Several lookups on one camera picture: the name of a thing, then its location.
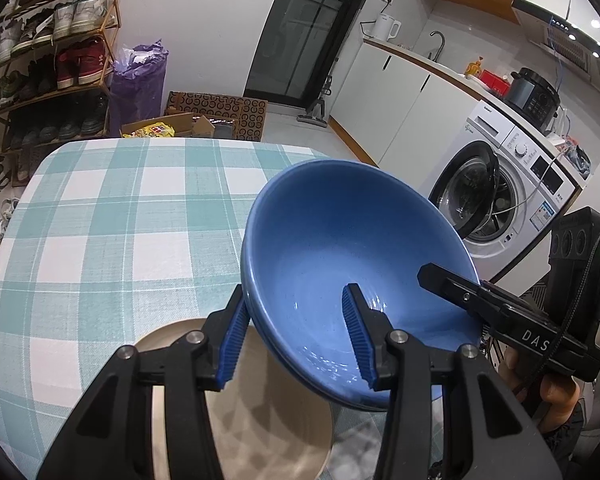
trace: washing machine knob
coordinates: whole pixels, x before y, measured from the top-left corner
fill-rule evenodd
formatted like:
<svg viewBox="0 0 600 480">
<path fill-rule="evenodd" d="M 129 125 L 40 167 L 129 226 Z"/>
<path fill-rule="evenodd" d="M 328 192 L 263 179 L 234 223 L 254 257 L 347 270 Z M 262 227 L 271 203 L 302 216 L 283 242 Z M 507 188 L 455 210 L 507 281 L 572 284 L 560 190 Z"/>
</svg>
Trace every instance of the washing machine knob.
<svg viewBox="0 0 600 480">
<path fill-rule="evenodd" d="M 516 156 L 525 156 L 526 155 L 526 144 L 522 142 L 520 144 L 516 144 Z"/>
</svg>

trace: green and white plaid tablecloth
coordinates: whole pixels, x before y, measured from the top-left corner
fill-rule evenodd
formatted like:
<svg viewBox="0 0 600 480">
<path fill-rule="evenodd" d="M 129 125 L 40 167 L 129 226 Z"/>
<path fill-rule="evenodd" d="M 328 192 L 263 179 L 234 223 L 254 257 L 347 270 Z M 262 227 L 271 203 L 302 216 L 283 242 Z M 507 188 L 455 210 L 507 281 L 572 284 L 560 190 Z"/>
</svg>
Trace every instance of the green and white plaid tablecloth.
<svg viewBox="0 0 600 480">
<path fill-rule="evenodd" d="M 104 139 L 43 161 L 0 248 L 0 444 L 27 478 L 117 347 L 226 306 L 253 200 L 277 172 L 312 158 L 324 155 L 240 140 Z M 321 479 L 368 478 L 384 414 L 332 412 Z"/>
</svg>

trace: metal bolt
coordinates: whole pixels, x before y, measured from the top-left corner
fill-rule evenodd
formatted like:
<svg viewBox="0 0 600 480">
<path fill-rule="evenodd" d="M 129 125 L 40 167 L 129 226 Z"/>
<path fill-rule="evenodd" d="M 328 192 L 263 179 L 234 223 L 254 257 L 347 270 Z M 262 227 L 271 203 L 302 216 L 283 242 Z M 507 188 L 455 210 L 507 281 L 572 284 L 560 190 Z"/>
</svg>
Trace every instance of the metal bolt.
<svg viewBox="0 0 600 480">
<path fill-rule="evenodd" d="M 478 349 L 474 345 L 462 345 L 460 351 L 464 357 L 475 359 L 478 357 Z"/>
<path fill-rule="evenodd" d="M 134 354 L 134 348 L 131 345 L 124 345 L 118 348 L 116 355 L 120 359 L 129 359 Z"/>
<path fill-rule="evenodd" d="M 391 341 L 394 343 L 402 344 L 406 343 L 409 340 L 409 334 L 407 334 L 404 330 L 394 330 L 389 334 Z"/>
<path fill-rule="evenodd" d="M 191 332 L 189 332 L 186 336 L 186 340 L 187 342 L 193 344 L 193 345 L 197 345 L 198 343 L 202 343 L 202 341 L 204 340 L 205 335 L 204 333 L 200 332 L 200 330 L 192 330 Z"/>
</svg>

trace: human hand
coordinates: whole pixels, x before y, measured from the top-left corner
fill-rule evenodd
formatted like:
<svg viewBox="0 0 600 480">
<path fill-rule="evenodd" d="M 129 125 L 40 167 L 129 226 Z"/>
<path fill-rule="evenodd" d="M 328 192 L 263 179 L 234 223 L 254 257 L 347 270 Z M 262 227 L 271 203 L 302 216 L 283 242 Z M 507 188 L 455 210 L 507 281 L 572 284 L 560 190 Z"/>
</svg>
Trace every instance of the human hand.
<svg viewBox="0 0 600 480">
<path fill-rule="evenodd" d="M 518 352 L 511 347 L 507 348 L 504 360 L 498 366 L 498 374 L 512 390 L 522 382 L 514 371 L 517 364 Z M 522 390 L 516 396 L 520 402 L 525 400 L 525 397 L 526 390 Z M 538 425 L 538 430 L 540 433 L 549 433 L 569 420 L 580 398 L 580 387 L 571 377 L 549 373 L 542 378 L 540 397 L 550 403 L 551 408 Z"/>
</svg>

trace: black electric pressure cooker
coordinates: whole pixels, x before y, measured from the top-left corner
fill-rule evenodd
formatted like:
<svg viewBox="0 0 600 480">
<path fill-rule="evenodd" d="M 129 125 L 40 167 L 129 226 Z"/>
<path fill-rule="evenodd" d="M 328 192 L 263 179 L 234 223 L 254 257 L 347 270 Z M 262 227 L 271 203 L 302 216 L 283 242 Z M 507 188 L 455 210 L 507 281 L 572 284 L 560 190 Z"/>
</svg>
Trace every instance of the black electric pressure cooker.
<svg viewBox="0 0 600 480">
<path fill-rule="evenodd" d="M 512 72 L 514 81 L 504 102 L 522 115 L 542 134 L 560 106 L 560 96 L 549 82 L 530 68 Z"/>
</svg>

